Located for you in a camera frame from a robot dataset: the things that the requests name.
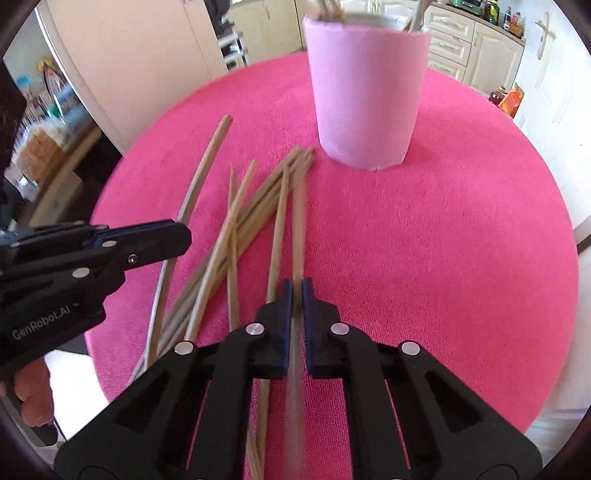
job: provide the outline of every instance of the bundle of wooden sticks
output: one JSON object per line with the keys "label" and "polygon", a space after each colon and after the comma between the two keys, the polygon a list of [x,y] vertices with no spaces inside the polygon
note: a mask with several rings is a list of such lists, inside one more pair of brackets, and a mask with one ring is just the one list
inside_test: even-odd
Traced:
{"label": "bundle of wooden sticks", "polygon": [[[213,160],[228,133],[232,118],[225,116],[219,124],[187,191],[185,200],[178,214],[177,221],[188,224],[197,202],[199,192],[205,182]],[[230,330],[240,326],[238,317],[238,268],[237,263],[252,241],[271,219],[275,211],[275,231],[271,251],[269,280],[266,302],[275,300],[278,287],[283,234],[285,229],[285,209],[287,196],[295,189],[293,202],[293,255],[294,255],[294,289],[296,300],[301,298],[301,280],[303,276],[304,258],[304,224],[305,224],[305,176],[313,163],[311,150],[304,151],[295,147],[275,170],[258,188],[250,201],[242,207],[243,200],[252,180],[255,162],[251,162],[238,190],[235,191],[235,173],[230,171],[228,214],[222,225],[216,243],[195,269],[182,292],[165,314],[166,299],[173,276],[176,259],[163,263],[152,313],[148,337],[143,356],[140,358],[129,383],[138,378],[147,368],[168,352],[177,342],[195,340],[203,319],[208,299],[223,283],[227,276],[228,317]],[[292,326],[292,345],[290,355],[290,407],[289,422],[295,425],[288,435],[290,450],[301,452],[301,409],[299,392],[301,379],[299,373],[299,351],[301,335],[301,313],[294,312]],[[246,456],[255,480],[264,476],[265,448],[267,439],[267,416],[269,405],[269,381],[259,383],[259,398],[256,431],[249,429],[246,442]]]}

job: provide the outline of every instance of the pink towel fabric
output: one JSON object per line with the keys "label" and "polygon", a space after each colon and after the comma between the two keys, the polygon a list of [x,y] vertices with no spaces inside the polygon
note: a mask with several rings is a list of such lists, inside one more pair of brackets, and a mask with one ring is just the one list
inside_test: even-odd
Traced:
{"label": "pink towel fabric", "polygon": [[[94,215],[118,227],[176,218],[224,114],[234,117],[190,222],[170,300],[213,245],[226,214],[230,166],[259,167],[262,183],[295,145],[316,147],[307,182],[305,274],[344,322],[377,341],[413,339],[520,430],[540,411],[569,348],[577,254],[569,216],[543,159],[478,93],[429,70],[406,160],[379,172],[337,163],[319,146],[305,54],[269,61],[208,85],[169,111],[113,174]],[[291,272],[288,207],[281,273]],[[240,313],[265,301],[272,222],[239,263]],[[99,382],[115,398],[144,347],[160,264],[127,274],[87,334]],[[197,339],[228,329],[225,288]],[[339,381],[304,382],[306,478],[351,478]],[[266,473],[285,478],[285,383],[271,391]]]}

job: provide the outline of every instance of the drawer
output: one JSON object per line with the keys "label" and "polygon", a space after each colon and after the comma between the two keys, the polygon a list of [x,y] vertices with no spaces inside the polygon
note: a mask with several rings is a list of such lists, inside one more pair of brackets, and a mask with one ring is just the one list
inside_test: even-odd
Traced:
{"label": "drawer", "polygon": [[453,60],[460,65],[468,65],[468,57],[470,56],[470,48],[472,47],[467,41],[452,37],[446,33],[437,30],[431,30],[431,45],[429,51],[440,57]]}
{"label": "drawer", "polygon": [[460,65],[455,61],[440,57],[434,53],[429,52],[428,63],[430,69],[437,70],[448,77],[456,79],[458,82],[463,82],[466,67]]}
{"label": "drawer", "polygon": [[425,27],[472,43],[476,21],[443,8],[429,7],[425,13]]}

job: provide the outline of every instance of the pink container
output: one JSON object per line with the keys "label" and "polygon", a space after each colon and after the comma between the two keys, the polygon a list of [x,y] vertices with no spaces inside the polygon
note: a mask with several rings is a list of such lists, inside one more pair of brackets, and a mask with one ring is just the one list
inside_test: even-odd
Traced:
{"label": "pink container", "polygon": [[399,165],[417,120],[431,35],[401,32],[386,15],[346,18],[304,19],[320,144],[349,167]]}

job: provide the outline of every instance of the bottle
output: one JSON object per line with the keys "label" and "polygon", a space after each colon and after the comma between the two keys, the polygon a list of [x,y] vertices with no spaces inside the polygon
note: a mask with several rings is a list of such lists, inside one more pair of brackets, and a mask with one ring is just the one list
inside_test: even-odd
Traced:
{"label": "bottle", "polygon": [[486,0],[483,18],[488,23],[498,25],[500,11],[501,9],[499,8],[499,0]]}
{"label": "bottle", "polygon": [[507,9],[507,12],[505,13],[505,20],[503,22],[503,30],[508,32],[510,28],[511,28],[511,7],[509,7]]}

